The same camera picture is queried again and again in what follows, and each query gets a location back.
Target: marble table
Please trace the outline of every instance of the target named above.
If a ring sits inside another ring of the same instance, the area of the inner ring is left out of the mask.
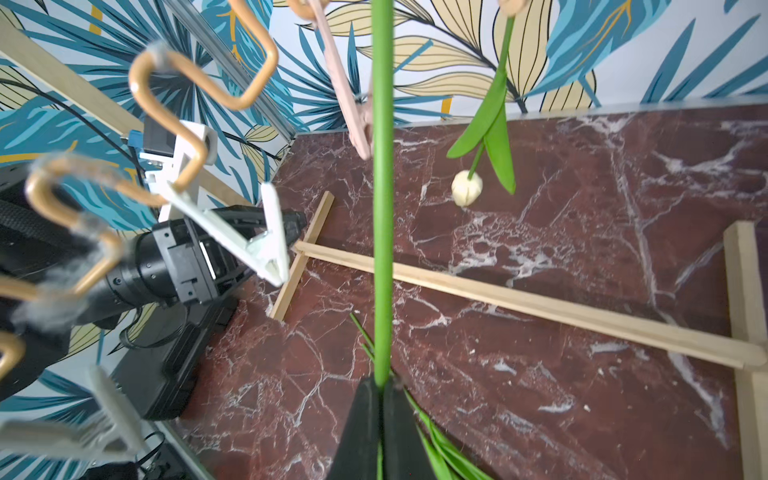
[[[463,126],[396,132],[396,260],[728,335],[722,234],[768,211],[768,106],[508,124],[518,189],[490,162],[450,198]],[[372,169],[346,134],[299,136],[283,208],[336,202],[319,244],[372,254]],[[372,332],[372,275],[310,260],[286,322],[252,281],[207,348],[176,428],[221,480],[319,480]],[[396,284],[392,365],[493,478],[741,478],[733,373],[708,362]]]

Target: black cable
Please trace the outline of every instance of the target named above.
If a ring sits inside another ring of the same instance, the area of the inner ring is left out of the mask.
[[[41,97],[54,102],[59,107],[62,107],[69,113],[73,114],[79,121],[83,122],[88,128],[96,132],[99,137],[103,138],[104,141],[106,141],[112,148],[114,148],[115,150],[123,154],[128,159],[128,161],[130,161],[134,165],[134,167],[136,168],[137,176],[139,178],[139,184],[141,186],[144,186],[144,168],[139,164],[138,159],[132,157],[127,151],[120,148],[118,144],[114,143],[107,135],[104,134],[104,132],[96,128],[96,125],[93,125],[90,121],[88,121],[87,118],[80,115],[80,113],[76,111],[74,108],[70,107],[69,105],[59,100],[58,98],[54,97],[53,95],[49,95],[36,87],[30,87],[29,85],[25,85],[13,80],[5,80],[4,78],[0,78],[0,84],[12,85],[14,87],[24,88],[27,91],[34,92],[37,95],[40,95]]]
[[[139,323],[139,320],[141,319],[141,314],[144,312],[144,308],[142,306],[139,306],[136,309],[136,318],[134,318],[134,321],[131,322],[131,324],[127,327],[125,327],[120,332],[120,343],[123,344],[123,346],[127,349],[131,350],[142,350],[142,349],[155,349],[158,346],[167,345],[168,343],[173,342],[175,339],[181,335],[181,333],[184,331],[184,327],[187,326],[187,321],[190,317],[190,307],[188,305],[184,305],[184,321],[179,325],[179,328],[175,329],[170,335],[166,335],[163,338],[159,339],[157,342],[152,342],[149,345],[137,345],[134,343],[133,340],[128,338],[128,330],[130,330],[133,326],[135,326],[137,323]]]
[[[136,155],[136,149],[131,145],[128,145],[128,151],[131,152],[131,163],[136,167],[136,177],[138,179],[139,187],[146,188],[144,184],[144,167],[139,163],[139,157]]]
[[[145,456],[141,457],[141,459],[139,459],[139,460],[134,460],[134,463],[136,463],[136,466],[137,466],[137,467],[138,467],[138,468],[139,468],[139,469],[142,471],[142,473],[144,473],[145,475],[146,475],[147,473],[149,473],[149,470],[147,470],[146,468],[144,468],[144,466],[143,466],[143,465],[144,465],[145,463],[147,463],[147,461],[148,461],[148,460],[152,459],[152,458],[153,458],[155,455],[157,455],[157,453],[160,451],[160,448],[161,448],[161,447],[163,446],[163,444],[165,443],[165,434],[164,434],[163,432],[159,432],[159,431],[157,431],[157,430],[156,430],[156,431],[154,431],[154,432],[152,432],[151,434],[149,434],[149,435],[145,436],[145,437],[144,437],[144,440],[149,440],[149,439],[151,439],[152,437],[154,437],[155,435],[159,435],[159,436],[161,437],[161,439],[160,439],[160,443],[159,443],[159,444],[158,444],[158,445],[157,445],[155,448],[151,449],[151,450],[149,451],[149,453],[147,453]]]

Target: green leaf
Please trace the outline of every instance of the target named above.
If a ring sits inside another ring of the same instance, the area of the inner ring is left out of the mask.
[[[355,323],[355,326],[357,327],[357,329],[360,330],[360,333],[362,333],[362,337],[365,339],[366,345],[368,346],[368,348],[373,350],[373,340],[371,340],[371,336],[368,335],[368,332],[366,332],[366,329],[362,327],[362,324],[360,323],[360,321],[357,319],[357,317],[353,312],[349,312],[349,317]]]
[[[504,31],[504,43],[502,44],[502,56],[498,60],[499,68],[496,68],[496,74],[493,77],[493,83],[485,94],[485,98],[480,104],[475,117],[467,125],[467,129],[461,137],[456,140],[450,150],[448,158],[459,158],[468,154],[482,140],[485,133],[492,126],[494,113],[498,112],[500,106],[504,105],[504,99],[507,94],[507,57],[509,56],[509,39],[512,36],[512,26],[515,18],[507,20],[507,28]]]
[[[445,463],[445,459],[435,450],[435,447],[424,436],[421,429],[416,429],[416,431],[419,432],[419,438],[422,440],[422,445],[424,445],[424,450],[427,452],[429,463],[432,465],[432,471],[435,473],[437,480],[453,480],[453,472],[451,472],[448,464]]]
[[[442,455],[445,461],[453,468],[464,480],[493,480],[485,474],[480,468],[477,468],[470,462],[455,446],[448,440],[440,429],[430,422],[428,425],[429,434],[432,437],[432,443],[435,449]]]
[[[509,149],[507,109],[504,108],[504,104],[496,114],[488,133],[483,137],[483,143],[498,181],[502,183],[510,195],[514,195],[516,187],[515,169],[512,166],[512,152]]]

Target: green stem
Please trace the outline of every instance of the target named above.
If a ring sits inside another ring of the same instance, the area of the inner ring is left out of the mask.
[[[392,256],[394,252],[394,98],[395,3],[373,0],[373,282],[376,362],[373,375],[383,389],[392,354]]]
[[[478,153],[475,154],[475,161],[472,162],[472,166],[469,168],[469,175],[467,175],[467,180],[472,179],[472,175],[475,174],[475,170],[477,170],[478,164],[480,163],[480,156],[482,155],[482,151],[485,149],[485,143],[480,142],[480,147],[478,147]]]

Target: leaf-patterned wallpaper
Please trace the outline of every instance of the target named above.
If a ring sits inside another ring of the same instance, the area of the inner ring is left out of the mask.
[[[264,94],[298,130],[344,127],[323,58],[323,41],[296,17],[285,0],[248,0],[280,48],[280,66]],[[257,71],[263,49],[243,29],[227,0],[193,0],[221,40]],[[336,47],[346,59],[349,83],[360,101],[371,77],[371,5],[368,0],[331,2],[326,8]],[[397,0],[396,121],[471,117],[498,65],[504,19],[495,0]],[[43,48],[141,116],[127,90],[133,57],[154,40],[165,40],[238,92],[233,82],[178,24],[161,0],[0,0],[0,28],[20,28]],[[516,18],[507,73],[508,114],[569,111],[607,104],[639,104],[686,98],[768,94],[768,2],[765,0],[531,0]],[[75,150],[109,163],[126,177],[135,171],[91,126],[119,144],[97,121],[84,124],[69,111],[28,89],[48,89],[0,58],[0,163],[26,162],[52,150]],[[258,200],[286,152],[287,140],[258,112],[230,112],[177,75],[155,75],[162,101],[186,119],[219,134],[212,173],[246,198]],[[67,189],[89,210],[129,237],[149,227],[142,206],[88,182]],[[204,204],[215,205],[213,199]],[[135,337],[154,308],[144,310]],[[70,354],[11,401],[2,415],[81,421],[93,412],[82,367],[114,368],[124,350],[118,329],[74,329]],[[69,480],[81,462],[60,462],[0,452],[0,477]]]
[[[336,47],[354,65],[349,76],[367,86],[370,2],[331,2],[326,14]],[[531,0],[512,31],[507,112],[765,93],[766,14],[761,0]],[[413,109],[400,120],[472,116],[498,68],[505,25],[498,3],[397,1],[395,24],[396,97]],[[293,113],[310,130],[337,127],[338,119],[318,120],[333,100],[317,79],[322,42],[298,28],[313,26],[275,0],[270,33],[286,53],[280,67],[289,72]]]

